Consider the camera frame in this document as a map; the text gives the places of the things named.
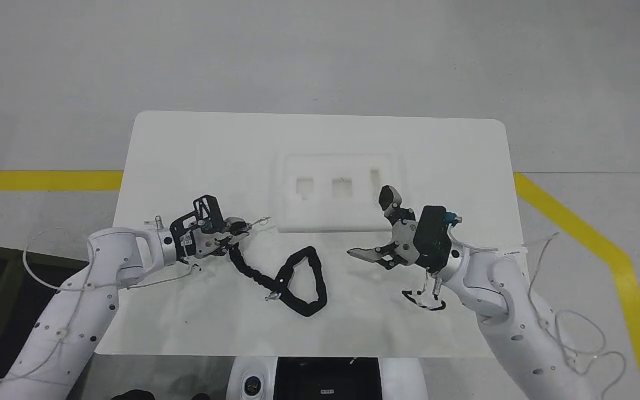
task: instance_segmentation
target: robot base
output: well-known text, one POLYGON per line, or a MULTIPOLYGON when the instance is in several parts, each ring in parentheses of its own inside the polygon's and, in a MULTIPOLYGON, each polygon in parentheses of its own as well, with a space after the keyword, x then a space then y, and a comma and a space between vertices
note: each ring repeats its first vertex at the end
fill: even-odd
POLYGON ((227 400, 428 400, 416 358, 237 357, 227 400))

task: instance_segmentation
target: concrete floor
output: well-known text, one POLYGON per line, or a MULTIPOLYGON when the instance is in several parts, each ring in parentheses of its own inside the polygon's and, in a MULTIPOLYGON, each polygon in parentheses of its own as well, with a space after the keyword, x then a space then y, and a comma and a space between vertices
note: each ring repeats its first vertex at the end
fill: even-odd
MULTIPOLYGON (((514 170, 618 244, 638 274, 639 20, 634 0, 4 1, 0 169, 122 169, 147 109, 496 118, 514 170)), ((0 246, 63 226, 34 248, 86 258, 84 238, 111 224, 116 201, 0 192, 0 246)), ((525 239, 556 230, 526 203, 520 213, 525 239)), ((588 314, 627 355, 607 399, 636 398, 608 267, 566 236, 547 261, 538 290, 588 314)), ((523 399, 495 360, 423 365, 435 400, 523 399)), ((598 366, 596 382, 615 368, 598 366)), ((82 398, 134 386, 220 397, 228 370, 213 358, 96 357, 82 398)))

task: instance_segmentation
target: black object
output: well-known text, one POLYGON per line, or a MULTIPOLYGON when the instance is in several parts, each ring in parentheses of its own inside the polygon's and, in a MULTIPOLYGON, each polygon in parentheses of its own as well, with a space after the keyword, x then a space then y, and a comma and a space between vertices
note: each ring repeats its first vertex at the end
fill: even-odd
POLYGON ((218 199, 205 194, 193 201, 193 211, 176 219, 169 226, 173 242, 176 246, 176 256, 178 260, 182 260, 186 256, 196 254, 196 242, 193 231, 197 228, 202 229, 202 233, 220 232, 226 226, 222 211, 218 205, 218 199), (187 240, 182 244, 184 235, 189 234, 191 240, 187 240))
POLYGON ((447 234, 450 222, 447 209, 442 206, 424 206, 418 222, 413 245, 420 253, 416 264, 435 274, 447 265, 451 239, 447 234))
POLYGON ((274 400, 382 400, 377 358, 278 358, 274 400))
MULTIPOLYGON (((422 291, 422 290, 418 290, 416 292, 416 294, 418 296, 422 295, 422 293, 424 293, 424 291, 422 291)), ((405 299, 409 300, 410 302, 412 302, 413 304, 415 304, 416 306, 418 306, 420 308, 424 308, 427 311, 442 311, 445 308, 447 308, 447 303, 445 303, 444 300, 440 301, 440 305, 438 307, 429 307, 429 306, 425 306, 424 304, 418 304, 416 299, 413 297, 413 292, 411 290, 403 290, 402 291, 402 295, 405 297, 405 299)))
MULTIPOLYGON (((146 390, 133 389, 129 390, 127 393, 113 397, 111 400, 155 400, 155 396, 153 393, 147 392, 146 390)), ((211 400, 211 397, 205 393, 198 393, 193 396, 191 400, 211 400)))
POLYGON ((244 393, 247 396, 255 396, 260 393, 262 382, 257 376, 250 376, 244 381, 244 393))
POLYGON ((411 209, 402 208, 399 205, 393 207, 393 201, 395 200, 393 194, 394 190, 395 189, 392 190, 389 185, 384 185, 380 189, 380 195, 378 196, 378 204, 380 204, 382 211, 386 211, 389 206, 393 208, 393 212, 385 216, 387 220, 391 222, 391 226, 395 225, 399 220, 415 221, 416 215, 411 211, 411 209))
POLYGON ((320 257, 318 257, 316 249, 312 246, 305 247, 304 249, 290 255, 287 262, 284 263, 280 268, 280 271, 278 271, 278 275, 276 275, 275 279, 263 275, 260 271, 247 265, 244 257, 242 257, 238 244, 235 244, 229 249, 229 257, 238 271, 253 279, 259 285, 264 286, 272 292, 278 293, 280 295, 279 300, 300 315, 310 317, 327 305, 327 286, 325 285, 324 278, 322 277, 322 263, 320 262, 320 257), (289 290, 289 282, 293 278, 293 270, 305 258, 308 260, 309 266, 313 270, 313 276, 316 280, 316 294, 318 295, 318 300, 310 303, 296 297, 289 290))

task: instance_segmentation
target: black panel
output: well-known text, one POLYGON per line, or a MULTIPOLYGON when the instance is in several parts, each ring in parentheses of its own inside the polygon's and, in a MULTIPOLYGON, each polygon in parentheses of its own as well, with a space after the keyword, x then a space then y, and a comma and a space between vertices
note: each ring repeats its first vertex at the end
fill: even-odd
POLYGON ((377 358, 278 359, 274 400, 382 400, 377 358))
POLYGON ((447 209, 442 206, 425 206, 420 215, 413 245, 420 252, 416 264, 436 273, 447 265, 451 239, 447 234, 447 209))

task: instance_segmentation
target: black cable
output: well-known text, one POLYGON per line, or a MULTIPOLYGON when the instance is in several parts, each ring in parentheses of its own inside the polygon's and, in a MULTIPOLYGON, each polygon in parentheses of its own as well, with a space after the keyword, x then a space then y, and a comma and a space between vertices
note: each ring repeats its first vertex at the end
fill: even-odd
POLYGON ((318 257, 316 249, 312 246, 305 247, 304 249, 290 255, 284 265, 280 268, 280 271, 278 271, 275 279, 272 279, 247 265, 242 253, 240 252, 238 244, 229 248, 229 257, 240 273, 253 279, 260 286, 278 293, 279 300, 302 316, 310 317, 327 305, 327 286, 325 285, 324 278, 322 276, 322 263, 320 262, 320 257, 318 257), (313 270, 313 275, 316 280, 316 293, 318 295, 318 300, 309 303, 296 297, 289 290, 289 282, 293 278, 294 268, 304 261, 305 258, 308 260, 309 266, 313 270))

